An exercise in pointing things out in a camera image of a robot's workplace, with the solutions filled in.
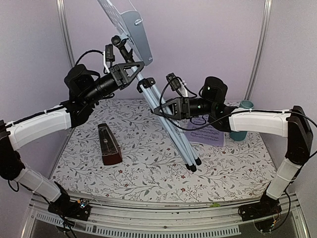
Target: green cup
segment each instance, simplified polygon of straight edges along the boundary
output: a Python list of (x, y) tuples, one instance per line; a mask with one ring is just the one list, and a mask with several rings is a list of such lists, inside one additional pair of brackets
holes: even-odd
[[(244, 109), (253, 109), (254, 105), (251, 101), (243, 100), (240, 102), (239, 107)], [(235, 141), (242, 141), (247, 137), (247, 133), (247, 131), (230, 132), (230, 138)]]

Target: robotic arm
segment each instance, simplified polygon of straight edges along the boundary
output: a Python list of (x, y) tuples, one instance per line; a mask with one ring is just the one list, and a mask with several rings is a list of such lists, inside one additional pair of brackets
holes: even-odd
[[(132, 67), (136, 71), (130, 76), (126, 71)], [(15, 122), (5, 124), (0, 121), (0, 176), (43, 196), (51, 204), (50, 212), (87, 220), (90, 213), (87, 202), (84, 199), (71, 202), (59, 184), (23, 164), (17, 150), (45, 135), (84, 124), (100, 100), (129, 86), (143, 68), (141, 61), (120, 63), (110, 67), (109, 73), (101, 77), (99, 73), (87, 70), (83, 64), (76, 65), (64, 80), (69, 88), (68, 101)]]
[[(171, 74), (167, 77), (168, 85), (171, 85), (172, 89), (177, 88), (178, 83), (175, 80), (178, 81), (179, 77), (175, 75), (173, 79), (170, 77)], [(239, 209), (243, 220), (279, 213), (281, 207), (278, 199), (311, 157), (313, 133), (305, 113), (299, 106), (281, 111), (228, 107), (224, 104), (226, 92), (227, 86), (219, 78), (208, 77), (199, 93), (201, 98), (174, 98), (163, 105), (160, 104), (154, 113), (170, 120), (209, 115), (209, 124), (219, 131), (255, 131), (287, 137), (285, 159), (278, 168), (275, 178), (262, 195), (260, 202), (241, 206)], [(172, 114), (165, 112), (166, 107), (170, 108)]]

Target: wall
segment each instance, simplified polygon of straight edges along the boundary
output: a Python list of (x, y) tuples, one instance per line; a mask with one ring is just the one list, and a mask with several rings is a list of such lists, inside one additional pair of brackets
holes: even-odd
[[(127, 0), (112, 0), (125, 10)], [(264, 8), (263, 1), (131, 0), (140, 12), (154, 61), (142, 74), (154, 77), (159, 89), (174, 72), (198, 92), (207, 76), (228, 85), (229, 100), (244, 97), (253, 66)], [(65, 1), (67, 23), (76, 59), (89, 49), (103, 50), (117, 34), (97, 0)], [(101, 56), (83, 59), (101, 72)], [(141, 98), (136, 82), (119, 98)]]
[[(0, 119), (8, 122), (67, 100), (69, 71), (55, 1), (0, 0)], [(48, 176), (65, 139), (58, 132), (26, 145), (22, 161)], [(0, 179), (0, 236), (21, 236), (31, 193)]]
[[(317, 121), (317, 1), (273, 1), (263, 58), (252, 95), (257, 109), (304, 108)], [(287, 139), (264, 135), (264, 140), (280, 165)], [(309, 225), (317, 234), (317, 160), (312, 158), (291, 186), (296, 191)]]

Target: floral tablecloth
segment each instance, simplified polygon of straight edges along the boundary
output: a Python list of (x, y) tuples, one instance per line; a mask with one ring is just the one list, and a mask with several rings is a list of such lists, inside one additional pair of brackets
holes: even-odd
[[(123, 163), (104, 166), (97, 125), (106, 122), (121, 145)], [(208, 202), (255, 198), (275, 175), (258, 133), (226, 146), (194, 144), (202, 159), (186, 169), (144, 100), (107, 100), (72, 134), (52, 179), (91, 195), (156, 202)]]

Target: paper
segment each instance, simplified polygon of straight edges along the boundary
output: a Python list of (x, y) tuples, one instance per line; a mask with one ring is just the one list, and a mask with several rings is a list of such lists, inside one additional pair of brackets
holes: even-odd
[[(205, 120), (201, 117), (192, 119), (193, 123), (201, 124), (201, 125), (194, 125), (191, 122), (188, 122), (188, 129), (194, 129), (201, 127), (205, 124)], [(224, 132), (218, 131), (213, 128), (211, 125), (194, 131), (187, 131), (185, 132), (186, 137), (189, 141), (198, 142), (206, 145), (214, 145), (214, 146), (224, 146), (225, 145), (225, 138)]]

